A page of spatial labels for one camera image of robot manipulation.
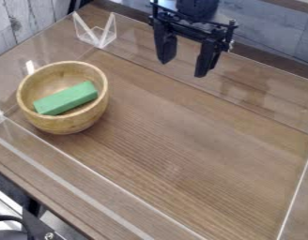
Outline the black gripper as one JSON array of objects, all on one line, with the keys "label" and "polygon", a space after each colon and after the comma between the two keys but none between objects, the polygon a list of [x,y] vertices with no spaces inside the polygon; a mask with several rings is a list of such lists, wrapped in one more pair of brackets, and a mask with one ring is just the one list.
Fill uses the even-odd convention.
[{"label": "black gripper", "polygon": [[219,11],[220,0],[150,0],[154,8],[154,42],[156,56],[163,65],[176,56],[176,35],[168,23],[180,35],[202,42],[196,58],[195,76],[202,78],[215,68],[220,49],[228,52],[234,48],[234,33],[238,22]]}]

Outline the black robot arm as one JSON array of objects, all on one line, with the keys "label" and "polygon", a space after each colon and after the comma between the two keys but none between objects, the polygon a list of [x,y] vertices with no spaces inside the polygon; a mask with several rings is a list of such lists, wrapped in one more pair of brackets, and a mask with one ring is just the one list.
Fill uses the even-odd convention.
[{"label": "black robot arm", "polygon": [[178,36],[200,43],[195,76],[203,78],[216,67],[219,56],[234,48],[235,19],[218,12],[219,0],[151,0],[156,57],[163,65],[176,57]]}]

